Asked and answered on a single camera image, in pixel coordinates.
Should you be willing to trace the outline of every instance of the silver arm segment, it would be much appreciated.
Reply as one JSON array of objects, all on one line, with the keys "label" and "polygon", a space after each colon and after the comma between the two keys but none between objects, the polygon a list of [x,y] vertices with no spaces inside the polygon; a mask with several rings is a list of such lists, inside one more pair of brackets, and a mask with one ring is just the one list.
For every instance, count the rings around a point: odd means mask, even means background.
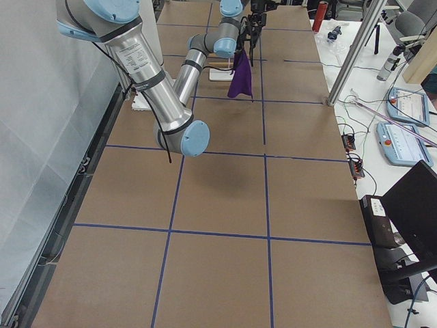
[{"label": "silver arm segment", "polygon": [[164,149],[197,156],[207,147],[210,132],[202,121],[194,121],[186,104],[193,93],[209,53],[229,58],[236,50],[240,19],[244,5],[240,0],[222,0],[223,19],[217,31],[198,35],[189,42],[188,55],[174,86],[156,60],[141,32],[139,2],[125,0],[114,7],[109,0],[57,0],[57,22],[60,32],[82,40],[101,42],[109,56],[123,66],[114,67],[123,86],[132,82],[150,102],[156,119],[154,135]]}]

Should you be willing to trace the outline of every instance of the red cylinder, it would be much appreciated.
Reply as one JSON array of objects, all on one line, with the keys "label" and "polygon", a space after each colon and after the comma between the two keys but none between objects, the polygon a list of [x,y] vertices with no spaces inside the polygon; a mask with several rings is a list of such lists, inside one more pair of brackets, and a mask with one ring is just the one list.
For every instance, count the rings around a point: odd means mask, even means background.
[{"label": "red cylinder", "polygon": [[317,12],[315,13],[315,19],[313,23],[314,32],[318,32],[320,30],[320,25],[322,24],[327,9],[328,9],[328,3],[326,1],[319,2],[319,6],[317,8]]}]

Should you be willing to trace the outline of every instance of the aluminum pole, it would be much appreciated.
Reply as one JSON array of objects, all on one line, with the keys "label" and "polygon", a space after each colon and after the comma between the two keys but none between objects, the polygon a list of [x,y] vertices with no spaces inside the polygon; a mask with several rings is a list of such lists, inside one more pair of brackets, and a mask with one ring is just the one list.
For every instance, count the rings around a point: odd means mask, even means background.
[{"label": "aluminum pole", "polygon": [[337,102],[341,91],[349,78],[349,75],[355,65],[361,50],[364,47],[366,41],[370,38],[372,30],[375,28],[376,23],[381,15],[387,0],[373,0],[364,16],[364,20],[361,23],[360,29],[356,34],[356,37],[350,47],[349,53],[341,67],[340,73],[334,82],[333,88],[329,94],[327,104],[328,106],[334,106]]}]

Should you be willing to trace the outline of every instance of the cardboard table surface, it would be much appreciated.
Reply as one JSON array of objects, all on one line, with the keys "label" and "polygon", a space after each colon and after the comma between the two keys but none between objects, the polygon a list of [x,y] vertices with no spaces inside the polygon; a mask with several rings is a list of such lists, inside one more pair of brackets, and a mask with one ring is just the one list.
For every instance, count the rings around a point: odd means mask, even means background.
[{"label": "cardboard table surface", "polygon": [[[166,2],[175,77],[218,3]],[[205,154],[167,155],[122,107],[33,327],[391,327],[305,9],[255,49],[253,101],[204,72]]]}]

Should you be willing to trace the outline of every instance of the black monitor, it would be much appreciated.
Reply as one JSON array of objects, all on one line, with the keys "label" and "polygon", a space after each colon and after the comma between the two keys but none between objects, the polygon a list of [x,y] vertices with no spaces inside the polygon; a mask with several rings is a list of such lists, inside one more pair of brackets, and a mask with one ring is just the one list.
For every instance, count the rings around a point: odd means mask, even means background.
[{"label": "black monitor", "polygon": [[437,174],[419,161],[381,197],[387,217],[419,262],[380,271],[382,285],[428,271],[437,282]]}]

